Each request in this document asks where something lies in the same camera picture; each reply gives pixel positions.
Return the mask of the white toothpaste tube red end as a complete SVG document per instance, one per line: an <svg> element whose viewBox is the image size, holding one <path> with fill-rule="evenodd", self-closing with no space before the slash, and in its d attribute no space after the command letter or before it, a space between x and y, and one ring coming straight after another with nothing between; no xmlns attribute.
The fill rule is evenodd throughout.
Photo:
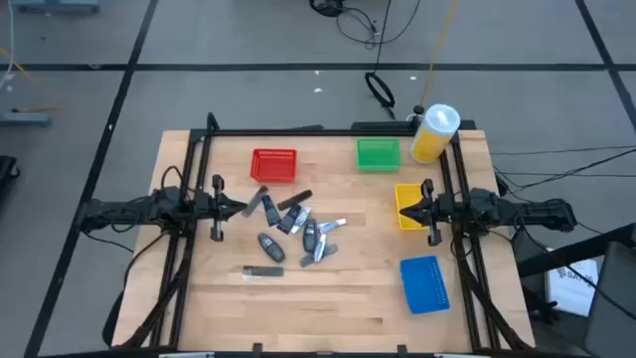
<svg viewBox="0 0 636 358"><path fill-rule="evenodd" d="M323 223L318 225L318 229L321 234L326 235L327 233L336 230L347 224L346 219L339 219L330 223Z"/></svg>

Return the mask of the crinkled grey packet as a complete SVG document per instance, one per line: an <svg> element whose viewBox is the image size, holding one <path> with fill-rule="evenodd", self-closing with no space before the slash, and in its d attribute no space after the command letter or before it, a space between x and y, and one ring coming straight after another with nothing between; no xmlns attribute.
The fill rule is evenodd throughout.
<svg viewBox="0 0 636 358"><path fill-rule="evenodd" d="M338 252L338 245L329 244L325 247L322 258L325 259L326 257L332 256L336 254L337 252ZM314 261L313 254L307 254L299 261L299 264L302 268L306 268L310 265L313 265L314 263L315 261Z"/></svg>

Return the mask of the grey foil sachet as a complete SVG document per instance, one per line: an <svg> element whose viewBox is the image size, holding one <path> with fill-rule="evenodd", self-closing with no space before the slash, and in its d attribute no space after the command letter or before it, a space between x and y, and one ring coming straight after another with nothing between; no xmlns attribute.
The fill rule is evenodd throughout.
<svg viewBox="0 0 636 358"><path fill-rule="evenodd" d="M249 217L254 212L258 204L261 202L262 197L267 194L267 192L268 188L266 186L260 186L254 196L247 203L247 206L244 208L241 214L246 218Z"/></svg>

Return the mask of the dark blue packet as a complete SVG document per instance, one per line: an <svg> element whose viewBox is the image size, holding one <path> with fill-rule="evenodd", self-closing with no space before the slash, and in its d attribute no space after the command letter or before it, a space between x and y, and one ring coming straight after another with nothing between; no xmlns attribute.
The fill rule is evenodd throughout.
<svg viewBox="0 0 636 358"><path fill-rule="evenodd" d="M288 235L296 219L298 218L301 210L302 210L302 207L299 204L292 206L287 211L285 216L278 222L277 229L281 231L282 233L284 233L285 235Z"/></svg>

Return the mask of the dark grey squeeze tube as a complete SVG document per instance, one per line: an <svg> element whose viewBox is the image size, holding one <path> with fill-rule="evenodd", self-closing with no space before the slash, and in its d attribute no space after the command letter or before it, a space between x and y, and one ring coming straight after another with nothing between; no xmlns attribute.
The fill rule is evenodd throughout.
<svg viewBox="0 0 636 358"><path fill-rule="evenodd" d="M267 225L269 227L276 226L279 223L279 221L280 221L280 216L278 214L276 206L272 202L272 200L271 200L269 195L263 195L261 201L262 201L263 208L264 208L264 211L265 211L265 217L266 217L266 220L267 220Z"/></svg>

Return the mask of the yellow canister white lid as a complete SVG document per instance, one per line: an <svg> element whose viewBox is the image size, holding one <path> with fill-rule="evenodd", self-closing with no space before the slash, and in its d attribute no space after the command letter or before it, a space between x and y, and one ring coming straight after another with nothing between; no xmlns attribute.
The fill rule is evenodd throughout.
<svg viewBox="0 0 636 358"><path fill-rule="evenodd" d="M457 110L447 104L437 103L424 110L423 115L413 113L410 119L418 119L409 153L419 163L435 161L445 150L459 129L461 117Z"/></svg>

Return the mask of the dark grey oval bottle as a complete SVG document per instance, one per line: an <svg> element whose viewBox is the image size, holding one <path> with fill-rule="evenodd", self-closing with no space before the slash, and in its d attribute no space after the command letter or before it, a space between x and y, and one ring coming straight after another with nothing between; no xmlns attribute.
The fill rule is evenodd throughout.
<svg viewBox="0 0 636 358"><path fill-rule="evenodd" d="M259 233L257 240L270 259L276 263L282 263L285 260L284 250L271 236Z"/></svg>
<svg viewBox="0 0 636 358"><path fill-rule="evenodd" d="M306 253L313 254L318 243L317 222L314 219L308 219L305 223L302 235L302 245Z"/></svg>

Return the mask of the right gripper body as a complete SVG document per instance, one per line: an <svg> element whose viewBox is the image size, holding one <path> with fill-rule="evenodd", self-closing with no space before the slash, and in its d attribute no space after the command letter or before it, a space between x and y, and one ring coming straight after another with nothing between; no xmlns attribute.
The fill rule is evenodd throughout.
<svg viewBox="0 0 636 358"><path fill-rule="evenodd" d="M424 199L424 217L429 228L428 245L436 247L441 243L440 231L437 227L437 211L436 201L433 198L433 182L431 179L425 179L421 185L421 191Z"/></svg>

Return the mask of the black comb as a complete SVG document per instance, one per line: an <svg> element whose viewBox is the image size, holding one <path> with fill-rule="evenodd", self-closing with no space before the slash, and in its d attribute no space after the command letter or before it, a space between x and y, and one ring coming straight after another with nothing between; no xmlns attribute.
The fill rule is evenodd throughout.
<svg viewBox="0 0 636 358"><path fill-rule="evenodd" d="M278 210L283 211L289 209L295 205L300 204L301 202L309 199L313 195L311 190L304 190L298 194L293 195L292 197L285 199L279 202L276 207Z"/></svg>

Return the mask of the grey stand base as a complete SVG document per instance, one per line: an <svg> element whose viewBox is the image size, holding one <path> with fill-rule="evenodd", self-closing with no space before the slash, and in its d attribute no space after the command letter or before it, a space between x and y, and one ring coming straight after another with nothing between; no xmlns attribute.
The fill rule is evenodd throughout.
<svg viewBox="0 0 636 358"><path fill-rule="evenodd" d="M101 10L99 0L7 0L12 9L22 13L79 13L96 14Z"/></svg>
<svg viewBox="0 0 636 358"><path fill-rule="evenodd" d="M0 112L0 127L49 126L51 117L44 112Z"/></svg>

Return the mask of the white printed box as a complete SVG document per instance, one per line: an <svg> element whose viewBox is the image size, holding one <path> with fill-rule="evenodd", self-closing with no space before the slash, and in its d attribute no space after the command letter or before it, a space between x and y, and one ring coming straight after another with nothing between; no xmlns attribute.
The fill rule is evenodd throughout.
<svg viewBox="0 0 636 358"><path fill-rule="evenodd" d="M548 302L555 301L556 309L587 317L594 298L595 289L575 272L593 284L598 281L598 265L595 259L569 264L545 273Z"/></svg>

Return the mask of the green plastic basket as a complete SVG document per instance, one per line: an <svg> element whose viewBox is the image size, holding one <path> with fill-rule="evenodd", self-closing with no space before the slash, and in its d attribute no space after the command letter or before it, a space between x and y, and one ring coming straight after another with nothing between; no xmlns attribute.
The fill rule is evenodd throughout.
<svg viewBox="0 0 636 358"><path fill-rule="evenodd" d="M357 166L361 172L395 172L401 167L396 138L358 138Z"/></svg>

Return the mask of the white printed tube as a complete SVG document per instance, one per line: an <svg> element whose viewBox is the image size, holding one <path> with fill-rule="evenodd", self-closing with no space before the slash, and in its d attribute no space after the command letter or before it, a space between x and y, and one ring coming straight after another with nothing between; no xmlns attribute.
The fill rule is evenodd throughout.
<svg viewBox="0 0 636 358"><path fill-rule="evenodd" d="M302 207L296 220L293 223L293 226L290 230L291 234L296 234L305 224L307 219L310 216L311 209L309 207Z"/></svg>

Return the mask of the black aluminium table frame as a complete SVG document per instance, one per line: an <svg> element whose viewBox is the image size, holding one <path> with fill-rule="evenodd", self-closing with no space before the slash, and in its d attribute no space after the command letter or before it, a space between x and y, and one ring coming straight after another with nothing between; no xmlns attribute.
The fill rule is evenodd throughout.
<svg viewBox="0 0 636 358"><path fill-rule="evenodd" d="M485 273L494 305L527 343L534 340L517 265L504 230L484 237L478 246L453 238L440 226L442 241L430 247L426 231L399 228L396 184L431 179L437 191L457 191L461 181L472 187L496 186L485 134L463 130L457 147L443 160L419 164L408 153L394 173L362 173L356 160L357 136L301 130L213 139L207 169L225 180L229 197L248 201L257 190L249 176L256 148L297 151L297 173L291 184L273 185L275 201L305 189L308 204L322 222L346 219L328 241L338 252L322 263L302 268L303 250L296 235L276 233L286 258L284 276L249 278L245 265L265 266L268 257L256 237L266 230L265 215L234 216L224 223L225 238L210 237L211 223L198 224L193 260L182 308L165 314L162 342L181 350L245 351L261 343L267 352L409 352L465 353L502 342L503 335L480 304L464 305L466 292L457 256ZM436 256L450 308L412 314L405 300L400 262Z"/></svg>

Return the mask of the yellow plastic basket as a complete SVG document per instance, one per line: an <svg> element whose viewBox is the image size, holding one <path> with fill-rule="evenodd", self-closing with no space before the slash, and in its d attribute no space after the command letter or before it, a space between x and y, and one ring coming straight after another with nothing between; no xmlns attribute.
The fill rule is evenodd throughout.
<svg viewBox="0 0 636 358"><path fill-rule="evenodd" d="M422 198L419 184L396 184L395 197L397 207L397 221L403 231L422 231L426 226L402 215L399 211L403 208L417 204Z"/></svg>

